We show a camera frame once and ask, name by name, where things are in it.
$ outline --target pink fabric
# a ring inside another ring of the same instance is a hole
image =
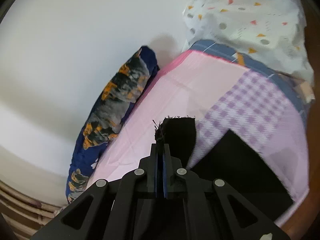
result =
[[[140,102],[148,95],[150,90],[154,87],[154,85],[158,82],[159,78],[169,73],[171,70],[175,69],[177,66],[179,66],[192,52],[192,50],[186,50],[182,54],[180,54],[177,58],[175,58],[172,62],[170,62],[168,65],[160,69],[155,76],[155,78],[152,80],[151,84],[148,86],[148,88],[144,91],[143,95],[139,98],[139,101],[135,104],[135,108],[137,108],[140,105]]]
[[[89,185],[100,178],[112,181],[138,167],[150,154],[154,123],[169,116],[204,117],[247,68],[206,54],[190,51],[163,68],[153,88],[140,100],[118,138],[100,158]]]
[[[242,76],[248,75],[250,82],[254,83],[252,87],[247,87],[250,86],[249,83],[240,83],[238,88],[234,87]],[[236,96],[242,90],[246,90],[247,94],[257,92],[258,94],[255,94],[257,103],[263,100],[268,111],[278,111],[276,108],[279,106],[271,104],[270,98],[267,98],[271,95],[259,97],[261,93],[272,92],[266,87],[259,87],[261,84],[258,80],[255,83],[255,75],[259,76],[245,67],[210,57],[205,53],[197,51],[183,53],[159,72],[159,76],[152,82],[134,112],[129,116],[119,137],[108,146],[100,158],[88,186],[100,178],[108,181],[120,179],[124,174],[138,167],[140,159],[150,154],[151,144],[155,143],[152,120],[159,123],[168,115],[194,116],[198,122],[205,119],[208,110],[221,101],[223,96],[230,96],[230,93]],[[276,96],[284,98],[282,92],[279,92],[272,82],[267,83]],[[253,104],[254,101],[251,101],[250,97],[246,102]],[[235,98],[234,103],[237,102],[241,100]],[[237,119],[237,123],[240,124],[239,113],[232,111],[234,105],[226,104],[225,106],[224,111],[228,111],[228,118],[222,118],[220,121],[233,122],[233,119]],[[263,140],[258,138],[259,147],[253,146],[259,150],[261,157],[279,177],[295,201],[295,204],[277,220],[276,223],[279,226],[286,222],[308,192],[308,149],[303,123],[299,113],[287,98],[281,102],[281,109],[279,115],[274,113],[276,120],[273,117],[270,119],[273,122],[270,132],[261,137]],[[255,129],[259,130],[262,127],[257,123]],[[247,138],[239,131],[238,135],[244,141],[250,142],[250,137]]]
[[[277,128],[289,100],[267,77],[249,70],[196,123],[197,137],[188,167],[201,160],[222,136],[233,130],[259,152]]]

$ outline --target white wall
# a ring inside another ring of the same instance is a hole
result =
[[[97,96],[141,45],[160,66],[179,54],[188,1],[16,0],[0,24],[0,179],[65,203],[74,143]]]

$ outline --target metal screw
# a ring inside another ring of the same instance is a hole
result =
[[[136,175],[142,175],[144,173],[144,170],[143,169],[136,169],[135,171],[134,171],[134,174],[136,174]]]
[[[216,179],[214,181],[214,183],[218,186],[218,187],[223,187],[224,186],[224,181],[222,179]]]
[[[180,169],[177,169],[177,173],[179,175],[185,175],[185,174],[187,174],[187,170],[184,168],[180,168]]]
[[[104,187],[107,184],[107,182],[104,179],[99,179],[96,182],[97,187]]]

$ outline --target black fabric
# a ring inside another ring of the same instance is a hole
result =
[[[225,180],[273,221],[293,204],[273,171],[231,130],[191,170],[202,179]]]
[[[195,119],[190,117],[165,118],[156,127],[155,139],[157,146],[169,144],[170,155],[179,158],[186,167],[196,143]]]
[[[0,212],[0,240],[18,240]]]
[[[146,228],[140,231],[140,225],[135,228],[134,240],[187,240],[186,221],[182,199],[145,200],[148,204],[146,219],[139,221]]]

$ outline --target bed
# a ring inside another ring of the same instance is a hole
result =
[[[154,122],[196,120],[192,168],[231,129],[259,153],[293,200],[276,219],[282,226],[309,192],[305,125],[309,104],[275,71],[211,40],[196,42],[162,68],[100,158],[88,186],[120,179],[150,154]]]

